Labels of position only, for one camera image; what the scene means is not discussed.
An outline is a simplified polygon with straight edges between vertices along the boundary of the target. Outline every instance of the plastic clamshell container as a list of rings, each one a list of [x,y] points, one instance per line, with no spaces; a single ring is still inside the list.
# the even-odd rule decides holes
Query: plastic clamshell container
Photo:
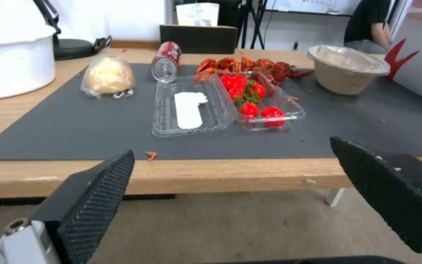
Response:
[[[240,122],[243,127],[251,131],[285,129],[290,127],[293,120],[305,117],[303,108],[281,88],[274,86],[263,74],[252,71],[239,74],[258,80],[266,87],[266,96],[258,105],[260,112],[264,107],[275,106],[284,115],[265,119],[260,115],[257,118],[249,118],[240,114],[216,74],[211,75],[206,82],[195,81],[194,77],[163,79],[156,85],[152,134],[157,137],[171,137],[215,132],[226,129],[234,121]],[[202,92],[207,97],[208,102],[198,106],[203,121],[200,127],[181,129],[178,126],[174,95],[179,92]],[[271,121],[283,121],[284,125],[277,128],[268,126],[268,122]]]
[[[258,130],[267,130],[267,129],[285,129],[290,127],[291,122],[298,119],[303,119],[305,117],[305,111],[303,108],[294,100],[292,97],[287,95],[280,87],[273,85],[265,75],[257,71],[246,71],[238,73],[239,75],[244,75],[247,78],[256,80],[259,84],[263,85],[266,88],[266,96],[258,104],[259,115],[257,118],[248,117],[239,113],[238,109],[233,105],[232,99],[229,94],[226,92],[226,100],[228,100],[233,110],[236,112],[237,120],[243,123],[246,129],[252,131]],[[226,91],[224,86],[221,83],[221,88]],[[275,106],[278,107],[282,112],[282,117],[275,118],[263,118],[261,117],[261,110],[265,107]],[[271,127],[268,126],[269,121],[281,122],[284,125],[280,127]]]
[[[194,129],[181,129],[177,122],[174,95],[179,92],[202,92],[208,102],[200,104],[203,124]],[[235,119],[233,105],[225,100],[226,90],[221,87],[221,80],[212,75],[207,82],[193,80],[193,77],[161,79],[156,85],[152,134],[157,137],[171,137],[223,130]]]

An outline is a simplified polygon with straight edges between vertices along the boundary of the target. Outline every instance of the lamp base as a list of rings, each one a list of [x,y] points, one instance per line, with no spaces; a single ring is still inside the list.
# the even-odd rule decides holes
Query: lamp base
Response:
[[[90,57],[97,54],[94,46],[87,40],[53,40],[53,52],[56,61]]]

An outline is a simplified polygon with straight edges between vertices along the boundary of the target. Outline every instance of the plastic-wrapped bread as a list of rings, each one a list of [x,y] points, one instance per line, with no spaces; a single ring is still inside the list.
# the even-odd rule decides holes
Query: plastic-wrapped bread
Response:
[[[86,72],[81,90],[88,95],[100,98],[101,95],[132,95],[136,86],[134,76],[128,62],[120,57],[101,55],[94,59]]]

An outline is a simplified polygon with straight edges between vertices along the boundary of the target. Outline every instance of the wooden table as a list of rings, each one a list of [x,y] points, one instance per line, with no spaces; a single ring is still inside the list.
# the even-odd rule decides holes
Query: wooden table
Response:
[[[130,62],[150,63],[155,50],[109,49]],[[313,68],[304,52],[247,50],[252,58],[285,61]],[[224,55],[183,55],[182,64],[197,65]],[[86,67],[92,58],[56,63],[56,78],[48,86],[0,100],[0,132]],[[0,161],[0,198],[46,197],[70,174],[99,161]],[[351,187],[335,158],[255,160],[136,161],[126,194],[181,194]]]

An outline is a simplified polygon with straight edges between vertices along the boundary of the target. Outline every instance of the person's arm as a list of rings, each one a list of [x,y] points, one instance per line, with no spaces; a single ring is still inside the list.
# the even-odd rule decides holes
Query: person's arm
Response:
[[[390,26],[388,25],[388,23],[385,23],[384,32],[385,32],[385,35],[387,35],[388,42],[392,43],[392,40],[393,40],[392,32],[390,32]]]
[[[384,25],[386,24],[385,20],[387,18],[390,1],[369,0],[369,4],[370,10],[368,18],[372,40],[388,51],[390,49],[390,40],[384,32]]]
[[[390,50],[390,40],[388,40],[388,37],[384,32],[383,23],[372,24],[370,26],[370,32],[375,43],[379,44],[386,51]]]

